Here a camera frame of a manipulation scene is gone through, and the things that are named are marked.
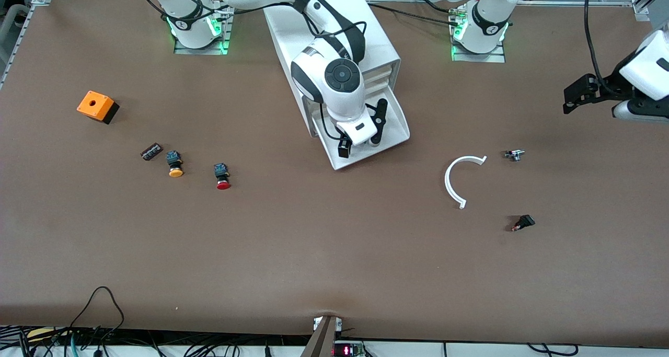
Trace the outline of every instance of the brown table surface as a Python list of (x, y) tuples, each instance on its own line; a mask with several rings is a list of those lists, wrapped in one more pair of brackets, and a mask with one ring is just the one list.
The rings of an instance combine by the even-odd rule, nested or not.
[[(582, 13), (518, 7), (508, 62), (473, 64), (444, 26), (376, 9), (411, 139), (334, 171), (262, 13), (212, 57), (174, 55), (143, 0), (38, 7), (0, 92), (0, 324), (69, 324), (108, 285), (128, 328), (309, 333), (332, 313), (368, 338), (669, 347), (669, 128), (612, 102), (562, 114), (592, 71)], [(650, 30), (591, 20), (605, 74)], [(89, 89), (120, 104), (109, 126), (76, 112)], [(140, 159), (155, 141), (186, 175)], [(521, 214), (537, 225), (510, 233)], [(79, 324), (117, 322), (101, 295)]]

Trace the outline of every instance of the white curved plastic part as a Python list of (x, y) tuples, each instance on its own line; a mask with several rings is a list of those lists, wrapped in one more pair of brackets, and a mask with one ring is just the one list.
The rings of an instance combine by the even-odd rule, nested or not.
[(456, 202), (460, 203), (460, 209), (464, 208), (464, 205), (467, 204), (467, 200), (464, 200), (461, 198), (459, 195), (456, 194), (455, 190), (453, 190), (453, 186), (451, 186), (451, 169), (453, 169), (456, 164), (459, 162), (467, 161), (467, 162), (473, 162), (475, 164), (483, 165), (483, 162), (486, 161), (488, 157), (483, 156), (483, 158), (479, 158), (473, 155), (466, 155), (463, 157), (460, 157), (458, 159), (455, 159), (451, 164), (448, 166), (448, 169), (446, 169), (446, 175), (444, 176), (444, 183), (446, 185), (446, 191), (448, 192), (449, 195), (451, 195), (451, 198), (453, 198)]

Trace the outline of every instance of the green led light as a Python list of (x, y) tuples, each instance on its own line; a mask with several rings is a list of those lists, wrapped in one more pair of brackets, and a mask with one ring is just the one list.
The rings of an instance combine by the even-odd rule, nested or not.
[(506, 30), (509, 28), (509, 23), (504, 26), (504, 30), (502, 30), (502, 36), (500, 36), (500, 42), (504, 40), (504, 34), (506, 34)]
[(221, 23), (210, 17), (207, 17), (206, 21), (207, 25), (210, 26), (211, 33), (218, 36), (221, 33)]
[(227, 46), (227, 41), (218, 43), (218, 49), (221, 51), (222, 55), (227, 55)]

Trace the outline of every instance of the small metal component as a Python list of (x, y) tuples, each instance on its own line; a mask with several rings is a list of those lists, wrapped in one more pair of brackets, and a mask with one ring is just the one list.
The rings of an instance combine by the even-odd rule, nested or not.
[(516, 224), (511, 228), (512, 232), (520, 231), (522, 228), (528, 226), (533, 226), (535, 224), (535, 219), (532, 218), (529, 214), (521, 216), (521, 218), (516, 222)]
[(506, 151), (504, 157), (510, 159), (513, 162), (521, 161), (521, 155), (525, 154), (524, 149), (516, 149), (515, 151)]
[(176, 178), (183, 175), (183, 169), (181, 165), (183, 161), (181, 160), (181, 155), (177, 151), (167, 152), (167, 164), (169, 165), (169, 176)]
[(466, 9), (451, 8), (448, 10), (448, 14), (451, 16), (465, 17), (467, 16)]
[[(314, 331), (316, 331), (316, 328), (318, 328), (318, 325), (320, 324), (320, 321), (322, 321), (322, 320), (323, 320), (323, 317), (315, 317), (314, 318)], [(335, 317), (334, 320), (335, 320), (334, 330), (337, 331), (337, 332), (341, 332), (341, 329), (342, 329), (341, 328), (341, 326), (342, 326), (341, 318)]]
[(213, 166), (213, 175), (215, 175), (216, 179), (218, 180), (218, 183), (216, 183), (216, 188), (219, 190), (227, 190), (230, 188), (230, 182), (227, 181), (230, 173), (227, 172), (227, 166), (223, 162)]
[(144, 161), (150, 161), (153, 159), (153, 157), (156, 157), (162, 151), (163, 147), (161, 147), (160, 144), (153, 143), (150, 147), (146, 148), (144, 152), (142, 152), (142, 159), (144, 159)]

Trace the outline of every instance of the power cable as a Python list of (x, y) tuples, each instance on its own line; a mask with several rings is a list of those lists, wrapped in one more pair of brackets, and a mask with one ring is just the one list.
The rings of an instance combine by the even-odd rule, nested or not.
[(220, 8), (212, 9), (212, 8), (207, 7), (206, 5), (204, 5), (204, 4), (202, 3), (201, 0), (191, 0), (191, 2), (194, 2), (195, 4), (197, 4), (198, 6), (200, 6), (201, 8), (203, 8), (203, 9), (207, 9), (208, 11), (211, 11), (211, 12), (219, 12), (219, 11), (221, 11), (222, 9), (226, 9), (226, 8), (229, 7), (229, 5), (222, 5)]
[(583, 3), (583, 26), (585, 28), (585, 39), (587, 40), (587, 47), (590, 50), (590, 60), (592, 60), (592, 66), (595, 68), (595, 76), (597, 76), (597, 81), (607, 90), (607, 92), (612, 95), (619, 94), (618, 92), (612, 90), (609, 87), (609, 84), (604, 81), (602, 73), (599, 71), (599, 64), (597, 63), (597, 55), (595, 55), (595, 46), (592, 44), (592, 37), (590, 36), (590, 22), (588, 19), (588, 12), (590, 11), (590, 0), (585, 0)]
[(572, 355), (579, 354), (579, 346), (576, 345), (576, 344), (573, 345), (574, 351), (571, 352), (571, 353), (555, 352), (554, 350), (550, 350), (545, 343), (541, 343), (541, 346), (543, 347), (543, 350), (533, 347), (533, 345), (531, 343), (527, 343), (527, 346), (530, 347), (530, 349), (534, 350), (535, 352), (547, 354), (548, 357), (553, 357), (553, 355), (561, 355), (563, 357), (572, 357)]
[(114, 304), (114, 307), (117, 308), (117, 310), (119, 311), (119, 314), (121, 316), (121, 321), (119, 322), (119, 325), (110, 329), (109, 331), (107, 331), (107, 333), (105, 335), (102, 336), (102, 340), (104, 340), (107, 336), (109, 336), (110, 333), (113, 333), (120, 326), (122, 326), (123, 322), (125, 321), (125, 315), (123, 314), (123, 310), (121, 310), (121, 308), (119, 307), (119, 304), (117, 304), (117, 299), (114, 298), (114, 293), (112, 293), (112, 291), (107, 286), (104, 286), (104, 285), (98, 286), (97, 288), (95, 288), (95, 290), (93, 290), (93, 293), (91, 293), (90, 297), (88, 298), (88, 302), (86, 302), (86, 306), (84, 306), (82, 311), (79, 312), (79, 314), (77, 314), (77, 316), (74, 317), (74, 319), (72, 319), (72, 322), (70, 322), (70, 328), (72, 328), (72, 326), (74, 326), (74, 322), (76, 322), (77, 319), (79, 319), (79, 317), (82, 316), (82, 314), (86, 311), (86, 309), (88, 309), (88, 305), (90, 305), (90, 302), (93, 300), (93, 297), (95, 296), (95, 293), (98, 292), (98, 290), (105, 290), (105, 291), (107, 291), (107, 293), (109, 293), (109, 297), (112, 299), (112, 303)]
[(377, 7), (377, 8), (380, 8), (380, 9), (385, 9), (386, 11), (397, 12), (398, 14), (406, 15), (406, 16), (409, 16), (409, 17), (415, 17), (416, 19), (434, 21), (434, 22), (438, 22), (440, 24), (446, 24), (446, 25), (450, 25), (450, 26), (458, 26), (458, 23), (456, 23), (454, 21), (445, 21), (445, 20), (440, 20), (440, 19), (433, 19), (432, 17), (420, 16), (420, 15), (412, 14), (410, 12), (401, 11), (399, 9), (386, 7), (385, 5), (379, 5), (379, 4), (369, 4), (369, 5), (370, 5), (370, 7)]
[(328, 128), (325, 126), (325, 117), (323, 116), (323, 104), (320, 103), (319, 105), (320, 105), (320, 121), (321, 123), (323, 123), (323, 130), (325, 131), (325, 135), (328, 135), (328, 137), (332, 140), (337, 140), (337, 141), (349, 140), (348, 137), (334, 137), (330, 135), (330, 133), (328, 132)]
[(423, 2), (426, 2), (430, 7), (436, 9), (439, 12), (444, 12), (445, 14), (451, 14), (453, 9), (444, 9), (436, 5), (435, 3), (432, 2), (432, 0), (423, 0)]
[(209, 12), (208, 14), (204, 14), (204, 15), (202, 15), (202, 16), (198, 16), (198, 17), (174, 17), (174, 16), (170, 16), (170, 15), (167, 14), (165, 11), (163, 11), (162, 9), (160, 9), (160, 7), (158, 7), (157, 5), (153, 4), (153, 2), (151, 2), (151, 0), (146, 0), (146, 2), (147, 2), (149, 5), (151, 5), (151, 7), (153, 7), (153, 9), (155, 9), (156, 11), (158, 11), (158, 12), (160, 13), (161, 16), (163, 16), (163, 17), (165, 17), (165, 18), (167, 18), (167, 19), (174, 19), (174, 20), (176, 20), (176, 21), (184, 21), (184, 22), (186, 22), (186, 21), (188, 21), (188, 22), (191, 22), (191, 21), (198, 21), (198, 20), (201, 19), (201, 18), (208, 17), (208, 16), (211, 16), (212, 14), (214, 14), (214, 12)]

